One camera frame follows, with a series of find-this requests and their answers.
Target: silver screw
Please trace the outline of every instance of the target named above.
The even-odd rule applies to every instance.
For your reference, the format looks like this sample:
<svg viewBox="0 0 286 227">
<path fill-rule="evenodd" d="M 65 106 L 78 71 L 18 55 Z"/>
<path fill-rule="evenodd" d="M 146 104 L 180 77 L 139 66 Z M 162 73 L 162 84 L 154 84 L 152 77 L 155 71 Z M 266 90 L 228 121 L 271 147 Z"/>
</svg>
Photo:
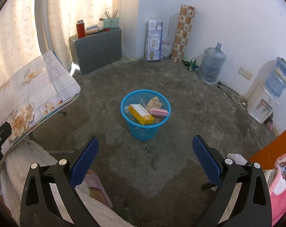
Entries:
<svg viewBox="0 0 286 227">
<path fill-rule="evenodd" d="M 259 163 L 254 163 L 254 167 L 257 169 L 260 169 L 260 164 Z"/>
<path fill-rule="evenodd" d="M 37 163 L 33 163 L 33 164 L 31 165 L 31 168 L 32 168 L 32 169 L 35 169 L 37 166 L 38 166 Z"/>
<path fill-rule="evenodd" d="M 225 159 L 226 164 L 232 165 L 233 161 L 230 158 Z"/>
<path fill-rule="evenodd" d="M 66 161 L 66 159 L 61 159 L 60 161 L 59 161 L 59 165 L 65 165 L 67 163 L 67 161 Z"/>
</svg>

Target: yellow and white box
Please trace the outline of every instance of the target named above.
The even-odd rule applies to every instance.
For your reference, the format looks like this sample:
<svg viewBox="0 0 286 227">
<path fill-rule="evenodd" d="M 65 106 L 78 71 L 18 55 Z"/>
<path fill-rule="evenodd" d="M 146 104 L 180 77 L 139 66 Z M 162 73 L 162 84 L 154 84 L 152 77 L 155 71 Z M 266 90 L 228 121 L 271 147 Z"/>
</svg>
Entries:
<svg viewBox="0 0 286 227">
<path fill-rule="evenodd" d="M 131 104 L 128 107 L 128 111 L 142 124 L 150 125 L 155 121 L 155 118 L 146 111 L 140 104 Z"/>
</svg>

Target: orange board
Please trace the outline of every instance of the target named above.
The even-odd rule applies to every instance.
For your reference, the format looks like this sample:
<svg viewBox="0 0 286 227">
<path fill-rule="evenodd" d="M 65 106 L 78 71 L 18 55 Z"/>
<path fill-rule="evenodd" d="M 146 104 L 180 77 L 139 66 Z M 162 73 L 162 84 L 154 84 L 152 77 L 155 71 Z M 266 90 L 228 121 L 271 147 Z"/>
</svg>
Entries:
<svg viewBox="0 0 286 227">
<path fill-rule="evenodd" d="M 263 148 L 250 158 L 250 162 L 258 162 L 263 170 L 274 168 L 278 157 L 286 153 L 286 130 L 271 144 Z"/>
</svg>

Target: blue gripper pad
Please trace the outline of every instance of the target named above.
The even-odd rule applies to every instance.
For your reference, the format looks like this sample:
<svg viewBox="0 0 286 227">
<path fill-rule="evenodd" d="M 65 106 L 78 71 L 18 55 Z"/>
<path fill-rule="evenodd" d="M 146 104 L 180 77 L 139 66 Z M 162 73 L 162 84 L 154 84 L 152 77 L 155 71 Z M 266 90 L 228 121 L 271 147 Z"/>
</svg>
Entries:
<svg viewBox="0 0 286 227">
<path fill-rule="evenodd" d="M 70 185 L 80 185 L 99 151 L 99 140 L 94 137 L 83 149 L 76 150 L 70 157 Z"/>
<path fill-rule="evenodd" d="M 192 140 L 192 149 L 203 167 L 209 182 L 219 188 L 222 184 L 221 168 L 198 136 L 195 136 Z"/>
</svg>

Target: pink soap box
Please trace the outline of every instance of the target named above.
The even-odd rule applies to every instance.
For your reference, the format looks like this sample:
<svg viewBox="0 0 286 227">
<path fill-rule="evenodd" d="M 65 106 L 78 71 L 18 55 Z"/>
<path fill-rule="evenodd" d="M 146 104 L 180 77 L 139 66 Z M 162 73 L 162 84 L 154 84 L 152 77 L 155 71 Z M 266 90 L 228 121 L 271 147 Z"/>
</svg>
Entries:
<svg viewBox="0 0 286 227">
<path fill-rule="evenodd" d="M 155 115 L 155 116 L 159 116 L 159 117 L 166 117 L 168 116 L 168 111 L 164 110 L 164 109 L 158 109 L 158 108 L 150 108 L 150 114 L 151 115 Z"/>
</svg>

